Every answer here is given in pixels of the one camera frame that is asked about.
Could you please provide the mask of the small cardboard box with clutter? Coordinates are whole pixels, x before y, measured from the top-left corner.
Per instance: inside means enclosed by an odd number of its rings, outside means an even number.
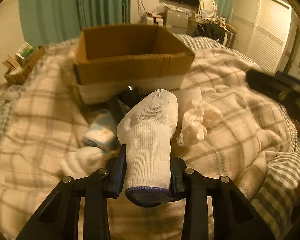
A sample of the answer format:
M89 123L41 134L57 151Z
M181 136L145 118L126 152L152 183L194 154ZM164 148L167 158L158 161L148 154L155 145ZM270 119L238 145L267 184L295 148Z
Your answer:
M7 68L4 78L9 86L23 85L41 57L45 46L33 47L24 42L14 56L7 55L2 64Z

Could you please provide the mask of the white louvered wardrobe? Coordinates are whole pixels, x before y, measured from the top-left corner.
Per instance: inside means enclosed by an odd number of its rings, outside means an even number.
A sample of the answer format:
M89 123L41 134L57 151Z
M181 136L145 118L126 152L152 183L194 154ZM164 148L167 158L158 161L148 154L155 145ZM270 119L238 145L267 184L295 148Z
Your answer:
M267 74L277 71L289 37L292 7L281 0L234 0L230 24L233 49Z

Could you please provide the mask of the white round container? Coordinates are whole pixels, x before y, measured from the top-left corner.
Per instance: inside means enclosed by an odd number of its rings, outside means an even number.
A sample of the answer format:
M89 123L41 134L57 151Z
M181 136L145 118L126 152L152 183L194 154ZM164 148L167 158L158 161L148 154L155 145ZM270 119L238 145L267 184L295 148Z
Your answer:
M181 89L172 91L172 93L176 96L178 105L186 106L189 101L201 101L202 94L199 87Z

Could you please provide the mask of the blue white tissue pack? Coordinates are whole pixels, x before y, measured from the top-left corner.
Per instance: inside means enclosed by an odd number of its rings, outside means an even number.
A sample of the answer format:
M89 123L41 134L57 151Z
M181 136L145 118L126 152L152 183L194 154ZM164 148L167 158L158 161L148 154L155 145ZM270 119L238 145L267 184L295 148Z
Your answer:
M88 146L98 147L104 152L111 152L119 147L116 124L110 111L102 109L98 113L83 135L83 141Z

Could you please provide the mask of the black bag on dresser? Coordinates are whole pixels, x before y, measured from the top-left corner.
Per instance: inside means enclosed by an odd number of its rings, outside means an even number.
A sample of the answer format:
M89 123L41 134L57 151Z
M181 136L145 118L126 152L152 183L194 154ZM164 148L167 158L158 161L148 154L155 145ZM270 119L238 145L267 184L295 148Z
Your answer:
M198 23L192 37L208 37L212 40L223 44L225 38L225 30L219 25L210 23Z

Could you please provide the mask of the white sock purple cuff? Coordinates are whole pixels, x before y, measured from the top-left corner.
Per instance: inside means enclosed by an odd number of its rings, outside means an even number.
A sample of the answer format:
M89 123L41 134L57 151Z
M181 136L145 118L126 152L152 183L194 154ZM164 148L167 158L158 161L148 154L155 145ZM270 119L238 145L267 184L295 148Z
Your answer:
M176 96L157 89L117 126L117 138L126 146L125 195L137 206L154 207L172 199L170 153L177 122Z

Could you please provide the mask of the large cardboard box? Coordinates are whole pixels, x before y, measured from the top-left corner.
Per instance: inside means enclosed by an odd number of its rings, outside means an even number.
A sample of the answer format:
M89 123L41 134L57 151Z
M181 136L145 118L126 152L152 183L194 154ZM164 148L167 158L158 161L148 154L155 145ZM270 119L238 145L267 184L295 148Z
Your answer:
M144 24L84 28L74 72L87 105L109 100L128 86L149 94L183 83L195 53L163 27Z

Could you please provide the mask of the white oval mirror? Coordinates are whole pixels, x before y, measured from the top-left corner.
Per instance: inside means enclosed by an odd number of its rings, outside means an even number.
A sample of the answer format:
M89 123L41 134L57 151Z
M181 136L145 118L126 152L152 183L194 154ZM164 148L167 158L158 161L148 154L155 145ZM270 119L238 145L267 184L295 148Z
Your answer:
M201 0L199 4L198 14L203 18L211 18L217 11L215 0Z

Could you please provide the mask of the white drawer unit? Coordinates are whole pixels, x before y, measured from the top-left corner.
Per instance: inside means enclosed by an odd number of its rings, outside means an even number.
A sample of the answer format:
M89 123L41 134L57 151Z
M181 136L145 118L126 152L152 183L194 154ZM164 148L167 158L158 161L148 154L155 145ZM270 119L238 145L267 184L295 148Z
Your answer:
M153 16L150 16L150 15L143 15L142 23L147 24L147 25L157 25L159 27L164 26L164 20L161 16L160 17L153 17Z

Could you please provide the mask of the small white sock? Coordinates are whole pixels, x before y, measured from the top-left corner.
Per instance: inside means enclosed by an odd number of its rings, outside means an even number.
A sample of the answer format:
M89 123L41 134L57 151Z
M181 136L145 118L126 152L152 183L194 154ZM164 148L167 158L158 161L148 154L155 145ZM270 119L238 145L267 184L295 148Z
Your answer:
M98 147L83 147L76 152L69 152L60 161L59 168L65 176L74 179L84 178L91 175L99 168L106 166L111 154L102 151Z

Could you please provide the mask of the cream cloth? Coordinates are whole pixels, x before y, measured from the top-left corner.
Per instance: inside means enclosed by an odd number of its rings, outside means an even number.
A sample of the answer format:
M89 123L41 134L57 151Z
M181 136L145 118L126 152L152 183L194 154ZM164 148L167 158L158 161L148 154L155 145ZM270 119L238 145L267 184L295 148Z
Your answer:
M203 100L189 101L183 111L181 130L177 137L180 147L190 147L203 141L207 129L223 120L221 110Z

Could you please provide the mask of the grey cabinet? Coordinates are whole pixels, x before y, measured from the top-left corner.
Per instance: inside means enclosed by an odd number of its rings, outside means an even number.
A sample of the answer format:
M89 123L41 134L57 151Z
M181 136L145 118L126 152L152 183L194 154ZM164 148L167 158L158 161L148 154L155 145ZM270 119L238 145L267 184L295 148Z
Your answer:
M189 20L189 13L184 11L176 11L167 9L165 11L165 26L186 28Z

